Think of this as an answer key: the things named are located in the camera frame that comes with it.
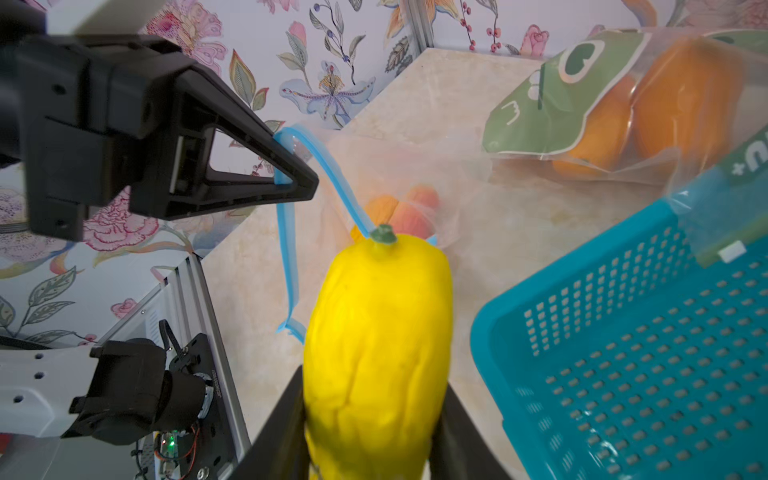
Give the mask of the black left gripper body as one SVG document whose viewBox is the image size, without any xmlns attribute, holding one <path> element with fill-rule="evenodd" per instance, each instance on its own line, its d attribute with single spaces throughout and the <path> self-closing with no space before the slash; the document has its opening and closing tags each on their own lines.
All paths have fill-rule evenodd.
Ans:
<svg viewBox="0 0 768 480">
<path fill-rule="evenodd" d="M 1 162 L 25 169 L 34 234 L 81 241 L 122 191 L 129 209 L 172 215 L 180 50 L 142 33 L 158 1 L 1 5 Z"/>
</svg>

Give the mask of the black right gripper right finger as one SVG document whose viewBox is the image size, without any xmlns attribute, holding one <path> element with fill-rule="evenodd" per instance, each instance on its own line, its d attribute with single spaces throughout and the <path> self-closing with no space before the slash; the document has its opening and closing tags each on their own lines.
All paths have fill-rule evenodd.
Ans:
<svg viewBox="0 0 768 480">
<path fill-rule="evenodd" d="M 431 479 L 512 479 L 484 442 L 451 386 L 445 394 L 428 462 Z"/>
</svg>

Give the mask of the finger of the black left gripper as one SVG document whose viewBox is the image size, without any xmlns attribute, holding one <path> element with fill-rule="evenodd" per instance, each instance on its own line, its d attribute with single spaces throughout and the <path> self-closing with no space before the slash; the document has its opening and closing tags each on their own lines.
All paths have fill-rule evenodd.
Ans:
<svg viewBox="0 0 768 480">
<path fill-rule="evenodd" d="M 147 178 L 131 186 L 129 211 L 161 220 L 178 220 L 241 207 L 308 201 L 319 179 L 314 171 L 300 172 L 281 183 L 253 176 L 227 174 L 223 181 L 192 177 L 181 188 L 170 177 Z"/>
<path fill-rule="evenodd" d="M 193 66 L 174 81 L 173 121 L 180 139 L 173 171 L 178 198 L 311 198 L 315 172 L 288 151 L 244 102 L 205 67 Z M 222 134 L 286 178 L 260 180 L 210 166 L 215 137 Z"/>
</svg>

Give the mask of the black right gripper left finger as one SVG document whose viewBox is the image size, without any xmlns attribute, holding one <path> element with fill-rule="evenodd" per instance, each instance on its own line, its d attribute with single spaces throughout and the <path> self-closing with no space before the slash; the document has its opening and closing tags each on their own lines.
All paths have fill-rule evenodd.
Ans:
<svg viewBox="0 0 768 480">
<path fill-rule="evenodd" d="M 291 377 L 251 447 L 230 476 L 234 480 L 307 480 L 303 368 Z"/>
</svg>

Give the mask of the yellow mango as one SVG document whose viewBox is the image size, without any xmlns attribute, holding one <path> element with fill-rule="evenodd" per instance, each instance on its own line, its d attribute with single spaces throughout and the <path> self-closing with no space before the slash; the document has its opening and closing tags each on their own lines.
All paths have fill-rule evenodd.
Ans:
<svg viewBox="0 0 768 480">
<path fill-rule="evenodd" d="M 453 281 L 445 254 L 386 224 L 332 261 L 304 345 L 316 479 L 418 479 L 448 386 Z"/>
</svg>

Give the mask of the clear zip-top bag blue zipper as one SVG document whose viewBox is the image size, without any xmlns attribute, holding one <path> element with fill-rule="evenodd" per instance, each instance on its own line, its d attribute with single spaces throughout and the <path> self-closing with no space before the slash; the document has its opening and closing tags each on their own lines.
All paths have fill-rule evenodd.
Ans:
<svg viewBox="0 0 768 480">
<path fill-rule="evenodd" d="M 492 161 L 456 141 L 412 145 L 296 125 L 276 139 L 314 168 L 307 203 L 276 207 L 288 308 L 278 331 L 303 341 L 332 257 L 381 224 L 438 248 L 467 230 L 459 214 L 490 182 Z"/>
</svg>

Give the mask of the orange mango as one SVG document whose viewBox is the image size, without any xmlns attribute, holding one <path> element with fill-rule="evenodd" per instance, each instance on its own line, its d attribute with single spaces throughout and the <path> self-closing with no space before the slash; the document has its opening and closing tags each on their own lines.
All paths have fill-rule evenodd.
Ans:
<svg viewBox="0 0 768 480">
<path fill-rule="evenodd" d="M 389 223 L 398 205 L 399 200 L 397 198 L 391 195 L 379 195 L 365 205 L 364 211 L 374 226 L 378 226 Z"/>
<path fill-rule="evenodd" d="M 642 159 L 675 148 L 696 172 L 728 152 L 744 87 L 741 56 L 726 43 L 684 38 L 652 64 L 633 94 L 633 132 Z"/>
<path fill-rule="evenodd" d="M 635 80 L 623 77 L 587 117 L 581 140 L 552 160 L 559 175 L 579 180 L 598 179 L 614 172 L 626 144 L 632 117 Z"/>
</svg>

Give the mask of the clear zip-top bag green print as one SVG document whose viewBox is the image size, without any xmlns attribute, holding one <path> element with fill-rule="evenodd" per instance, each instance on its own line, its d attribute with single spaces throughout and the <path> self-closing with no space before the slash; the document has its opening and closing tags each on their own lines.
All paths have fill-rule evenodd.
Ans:
<svg viewBox="0 0 768 480">
<path fill-rule="evenodd" d="M 701 264 L 767 234 L 767 34 L 606 30 L 494 107 L 482 145 L 561 176 L 664 188 Z"/>
</svg>

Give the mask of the orange mango front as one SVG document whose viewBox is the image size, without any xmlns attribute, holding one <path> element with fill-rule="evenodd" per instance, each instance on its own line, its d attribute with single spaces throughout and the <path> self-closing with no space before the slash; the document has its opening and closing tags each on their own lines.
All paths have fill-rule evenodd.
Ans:
<svg viewBox="0 0 768 480">
<path fill-rule="evenodd" d="M 389 223 L 398 205 L 399 200 L 397 198 L 391 195 L 379 195 L 365 205 L 364 211 L 374 226 L 378 226 Z"/>
</svg>

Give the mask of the red mango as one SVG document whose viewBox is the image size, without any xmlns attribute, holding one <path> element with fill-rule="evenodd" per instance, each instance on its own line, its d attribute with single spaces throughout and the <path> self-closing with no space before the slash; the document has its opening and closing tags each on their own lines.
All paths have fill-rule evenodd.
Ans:
<svg viewBox="0 0 768 480">
<path fill-rule="evenodd" d="M 435 233 L 433 217 L 439 205 L 439 195 L 434 187 L 429 184 L 416 185 L 398 202 L 389 225 L 396 234 L 426 240 Z"/>
</svg>

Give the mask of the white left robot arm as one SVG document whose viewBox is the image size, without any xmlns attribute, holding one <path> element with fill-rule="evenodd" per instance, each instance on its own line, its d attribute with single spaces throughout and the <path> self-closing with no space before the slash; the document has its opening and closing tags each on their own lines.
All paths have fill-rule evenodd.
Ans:
<svg viewBox="0 0 768 480">
<path fill-rule="evenodd" d="M 142 35 L 137 1 L 77 11 L 1 5 L 1 164 L 22 191 L 1 194 L 13 247 L 86 238 L 89 220 L 123 203 L 178 220 L 313 197 L 316 173 L 286 132 L 271 130 L 181 45 Z M 1 355 L 1 429 L 127 445 L 154 430 L 196 428 L 215 389 L 171 372 L 145 339 Z"/>
</svg>

